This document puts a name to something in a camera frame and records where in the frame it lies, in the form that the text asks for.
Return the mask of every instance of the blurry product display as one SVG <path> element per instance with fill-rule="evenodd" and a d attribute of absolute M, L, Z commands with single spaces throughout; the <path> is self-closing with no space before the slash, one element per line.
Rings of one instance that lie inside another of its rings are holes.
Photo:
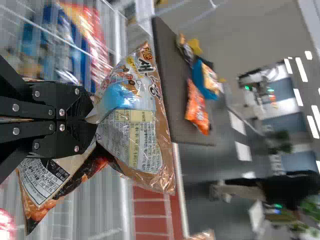
<path fill-rule="evenodd" d="M 124 16 L 128 20 L 128 25 L 137 23 L 136 3 L 134 1 L 124 9 Z"/>
<path fill-rule="evenodd" d="M 48 211 L 64 197 L 90 179 L 114 160 L 95 139 L 82 155 L 60 159 L 25 158 L 16 169 L 25 217 L 25 232 L 29 235 Z"/>
<path fill-rule="evenodd" d="M 86 119 L 99 124 L 97 141 L 127 177 L 175 193 L 172 146 L 155 58 L 146 42 L 122 59 L 96 92 Z"/>
<path fill-rule="evenodd" d="M 210 229 L 185 238 L 184 240 L 215 240 L 215 232 Z"/>
<path fill-rule="evenodd" d="M 176 46 L 178 47 L 178 49 L 180 50 L 184 60 L 190 65 L 192 66 L 194 63 L 194 59 L 195 59 L 195 54 L 192 50 L 192 48 L 189 46 L 189 44 L 186 41 L 186 37 L 185 35 L 183 35 L 182 33 L 180 33 L 177 37 L 176 37 Z"/>
<path fill-rule="evenodd" d="M 218 100 L 219 83 L 217 75 L 200 59 L 193 64 L 192 80 L 205 99 Z"/>
<path fill-rule="evenodd" d="M 204 135 L 209 135 L 210 122 L 206 111 L 205 98 L 191 79 L 187 81 L 189 100 L 184 118 L 192 122 Z"/>
<path fill-rule="evenodd" d="M 57 15 L 57 22 L 52 15 Z M 53 3 L 32 15 L 30 20 L 35 22 L 39 17 L 47 31 L 24 24 L 18 73 L 46 81 L 83 85 L 95 92 L 110 71 L 98 11 L 85 5 Z M 70 46 L 75 44 L 93 57 Z"/>

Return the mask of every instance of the blue snack bag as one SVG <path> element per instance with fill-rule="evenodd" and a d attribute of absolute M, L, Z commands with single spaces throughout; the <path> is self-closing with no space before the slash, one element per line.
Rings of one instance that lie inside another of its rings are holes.
<path fill-rule="evenodd" d="M 202 93 L 205 99 L 213 99 L 213 100 L 218 100 L 219 96 L 217 93 L 219 92 L 219 88 L 216 87 L 216 91 L 213 92 L 209 90 L 208 88 L 205 87 L 205 71 L 207 68 L 204 70 L 204 66 L 206 65 L 203 64 L 203 62 L 198 59 L 194 64 L 192 68 L 192 81 L 194 85 L 199 89 L 199 91 Z"/>

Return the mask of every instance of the ceiling light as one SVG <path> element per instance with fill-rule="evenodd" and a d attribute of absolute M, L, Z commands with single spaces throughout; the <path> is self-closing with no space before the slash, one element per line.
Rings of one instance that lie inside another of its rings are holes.
<path fill-rule="evenodd" d="M 314 118 L 312 116 L 308 115 L 308 116 L 306 116 L 306 119 L 309 122 L 309 126 L 310 126 L 310 129 L 311 129 L 312 136 L 315 139 L 319 139 L 320 137 L 319 137 L 319 133 L 318 133 Z"/>
<path fill-rule="evenodd" d="M 285 63 L 285 67 L 286 67 L 288 74 L 292 74 L 292 68 L 291 68 L 290 62 L 287 58 L 284 59 L 284 63 Z"/>
<path fill-rule="evenodd" d="M 296 101 L 297 101 L 297 103 L 298 103 L 298 106 L 303 107 L 303 106 L 304 106 L 304 103 L 302 102 L 299 89 L 294 88 L 294 89 L 293 89 L 293 92 L 294 92 L 294 95 L 295 95 L 295 99 L 296 99 Z"/>
<path fill-rule="evenodd" d="M 308 60 L 312 60 L 312 53 L 310 51 L 304 51 L 305 57 Z"/>
<path fill-rule="evenodd" d="M 318 109 L 318 107 L 316 105 L 312 105 L 311 109 L 312 109 L 312 112 L 313 112 L 313 115 L 314 115 L 314 118 L 315 118 L 316 125 L 318 126 L 318 129 L 320 130 L 320 112 L 319 112 L 319 109 Z"/>
<path fill-rule="evenodd" d="M 302 82 L 305 82 L 305 83 L 308 82 L 308 78 L 307 78 L 307 75 L 306 75 L 306 72 L 305 72 L 304 65 L 302 64 L 301 58 L 300 57 L 296 57 L 295 58 L 295 62 L 298 65 L 298 69 L 299 69 L 299 73 L 300 73 Z"/>

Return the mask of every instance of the snack food image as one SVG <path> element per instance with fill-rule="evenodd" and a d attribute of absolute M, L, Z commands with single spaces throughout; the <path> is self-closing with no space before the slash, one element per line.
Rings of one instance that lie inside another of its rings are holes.
<path fill-rule="evenodd" d="M 68 178 L 51 198 L 39 205 L 39 199 L 55 189 L 68 172 L 49 158 L 27 157 L 16 169 L 21 191 L 21 200 L 25 217 L 25 231 L 29 235 L 47 213 L 64 200 L 64 197 L 90 179 L 93 175 L 112 162 L 114 157 L 97 144 L 91 155 L 83 161 L 77 171 Z"/>
<path fill-rule="evenodd" d="M 217 74 L 207 65 L 202 63 L 202 72 L 204 78 L 204 87 L 216 95 L 219 95 L 219 83 Z"/>
<path fill-rule="evenodd" d="M 192 68 L 192 80 L 205 99 L 219 99 L 219 83 L 215 73 L 198 59 Z"/>
<path fill-rule="evenodd" d="M 161 80 L 147 42 L 118 63 L 96 97 L 98 143 L 115 156 L 124 175 L 148 189 L 174 194 Z"/>
<path fill-rule="evenodd" d="M 210 122 L 204 96 L 191 79 L 188 82 L 188 103 L 184 118 L 192 122 L 204 135 L 209 135 Z"/>

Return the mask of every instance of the plastic snack package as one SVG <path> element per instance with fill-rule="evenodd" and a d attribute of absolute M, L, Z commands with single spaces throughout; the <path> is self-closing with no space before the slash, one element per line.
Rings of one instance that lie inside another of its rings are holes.
<path fill-rule="evenodd" d="M 117 64 L 96 97 L 98 143 L 115 156 L 125 176 L 148 189 L 174 194 L 161 81 L 147 42 Z"/>
<path fill-rule="evenodd" d="M 95 141 L 82 155 L 60 159 L 28 156 L 16 169 L 29 235 L 48 211 L 66 195 L 112 162 L 114 157 Z"/>
<path fill-rule="evenodd" d="M 187 82 L 189 101 L 184 118 L 192 122 L 204 135 L 209 135 L 210 122 L 206 112 L 205 98 L 191 79 L 188 79 Z"/>
<path fill-rule="evenodd" d="M 207 65 L 202 63 L 202 73 L 204 78 L 204 87 L 217 96 L 219 95 L 219 83 L 217 74 Z"/>
<path fill-rule="evenodd" d="M 176 37 L 176 42 L 175 43 L 176 43 L 176 46 L 178 47 L 178 49 L 180 50 L 184 60 L 190 66 L 192 66 L 192 64 L 194 63 L 195 54 L 194 54 L 194 51 L 192 50 L 192 48 L 187 43 L 185 35 L 180 33 Z"/>
<path fill-rule="evenodd" d="M 193 64 L 192 80 L 205 99 L 218 100 L 219 83 L 217 75 L 200 59 Z"/>
<path fill-rule="evenodd" d="M 215 232 L 210 229 L 185 238 L 184 240 L 215 240 Z"/>

